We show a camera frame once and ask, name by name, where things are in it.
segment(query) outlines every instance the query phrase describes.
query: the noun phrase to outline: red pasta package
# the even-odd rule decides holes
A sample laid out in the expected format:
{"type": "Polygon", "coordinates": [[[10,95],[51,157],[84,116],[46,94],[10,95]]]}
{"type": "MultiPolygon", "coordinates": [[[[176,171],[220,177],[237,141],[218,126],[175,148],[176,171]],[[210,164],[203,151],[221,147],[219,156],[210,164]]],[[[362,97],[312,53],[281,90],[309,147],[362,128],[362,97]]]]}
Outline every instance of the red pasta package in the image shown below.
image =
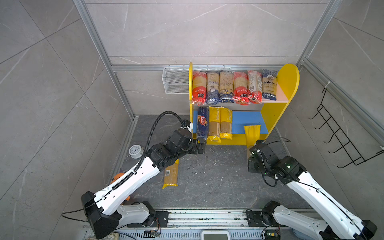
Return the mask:
{"type": "Polygon", "coordinates": [[[243,72],[233,72],[233,89],[235,103],[249,105],[248,98],[248,76],[243,72]]]}
{"type": "Polygon", "coordinates": [[[248,98],[251,103],[262,102],[262,74],[248,70],[248,98]]]}
{"type": "Polygon", "coordinates": [[[207,73],[193,71],[192,103],[203,105],[207,96],[207,73]]]}

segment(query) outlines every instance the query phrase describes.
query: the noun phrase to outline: clock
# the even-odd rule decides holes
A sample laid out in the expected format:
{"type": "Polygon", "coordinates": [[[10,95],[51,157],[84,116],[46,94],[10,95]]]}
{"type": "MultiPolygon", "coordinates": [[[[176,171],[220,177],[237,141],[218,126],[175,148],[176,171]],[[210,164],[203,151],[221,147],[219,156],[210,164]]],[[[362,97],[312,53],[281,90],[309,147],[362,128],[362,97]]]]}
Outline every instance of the clock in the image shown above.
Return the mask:
{"type": "Polygon", "coordinates": [[[143,148],[136,144],[129,148],[129,154],[133,159],[138,159],[143,155],[143,148]]]}

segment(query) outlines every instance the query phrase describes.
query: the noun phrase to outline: plastic wrap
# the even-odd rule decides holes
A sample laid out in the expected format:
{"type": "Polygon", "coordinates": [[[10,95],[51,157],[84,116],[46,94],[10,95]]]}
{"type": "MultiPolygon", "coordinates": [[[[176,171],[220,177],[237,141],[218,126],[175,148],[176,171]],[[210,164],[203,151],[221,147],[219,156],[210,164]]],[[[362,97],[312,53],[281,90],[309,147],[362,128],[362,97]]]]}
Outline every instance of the plastic wrap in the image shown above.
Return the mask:
{"type": "Polygon", "coordinates": [[[214,142],[221,142],[220,113],[221,108],[209,107],[208,139],[214,142]]]}
{"type": "Polygon", "coordinates": [[[248,71],[248,98],[251,103],[262,102],[262,74],[257,71],[248,71]]]}
{"type": "Polygon", "coordinates": [[[208,107],[199,107],[197,112],[197,139],[207,141],[208,138],[208,107]]]}
{"type": "Polygon", "coordinates": [[[207,98],[206,103],[216,105],[219,103],[218,83],[220,74],[218,72],[207,72],[207,98]]]}
{"type": "Polygon", "coordinates": [[[276,101],[276,91],[277,91],[276,76],[277,76],[277,71],[263,69],[262,97],[264,99],[276,101]]]}
{"type": "Polygon", "coordinates": [[[203,105],[207,95],[207,74],[193,71],[192,78],[192,103],[203,105]]]}
{"type": "Polygon", "coordinates": [[[164,185],[166,187],[177,187],[177,174],[179,172],[179,160],[175,161],[175,164],[169,166],[164,171],[164,185]]]}
{"type": "Polygon", "coordinates": [[[220,72],[218,92],[221,103],[233,103],[233,73],[220,72]]]}
{"type": "Polygon", "coordinates": [[[232,114],[228,108],[221,108],[220,113],[220,138],[232,140],[232,114]]]}
{"type": "Polygon", "coordinates": [[[233,89],[235,103],[249,105],[248,76],[243,72],[233,72],[233,89]]]}

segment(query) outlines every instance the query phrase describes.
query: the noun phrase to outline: blue shelf board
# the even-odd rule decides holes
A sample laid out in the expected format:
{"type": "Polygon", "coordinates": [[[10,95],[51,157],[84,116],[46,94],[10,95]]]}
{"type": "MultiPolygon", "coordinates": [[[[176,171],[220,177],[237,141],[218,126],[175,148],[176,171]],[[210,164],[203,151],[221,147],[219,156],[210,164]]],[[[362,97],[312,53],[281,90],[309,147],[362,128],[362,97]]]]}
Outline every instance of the blue shelf board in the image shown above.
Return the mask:
{"type": "MultiPolygon", "coordinates": [[[[234,111],[232,115],[232,133],[245,134],[244,126],[261,125],[260,134],[268,134],[261,112],[234,111]]],[[[193,111],[193,133],[197,130],[197,111],[193,111]]]]}

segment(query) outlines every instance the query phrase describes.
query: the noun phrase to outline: yellow shelf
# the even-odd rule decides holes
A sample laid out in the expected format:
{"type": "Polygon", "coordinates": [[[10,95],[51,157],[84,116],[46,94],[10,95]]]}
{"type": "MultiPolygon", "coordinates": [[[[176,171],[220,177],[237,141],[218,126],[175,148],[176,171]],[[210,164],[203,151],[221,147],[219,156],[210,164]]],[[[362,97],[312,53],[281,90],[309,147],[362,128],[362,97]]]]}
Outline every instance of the yellow shelf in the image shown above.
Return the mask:
{"type": "MultiPolygon", "coordinates": [[[[189,100],[192,101],[192,73],[193,64],[189,64],[189,100]]],[[[268,130],[268,134],[260,134],[260,139],[265,140],[276,123],[283,115],[285,109],[295,96],[297,88],[299,87],[300,74],[296,65],[286,64],[284,65],[277,75],[277,93],[276,101],[262,99],[262,104],[251,104],[248,106],[241,106],[234,103],[223,103],[216,106],[223,106],[233,111],[259,111],[264,120],[264,124],[268,130]]],[[[194,121],[194,105],[189,104],[190,121],[194,121]]],[[[210,145],[246,145],[245,134],[234,134],[233,139],[221,139],[221,143],[207,141],[210,145]]]]}

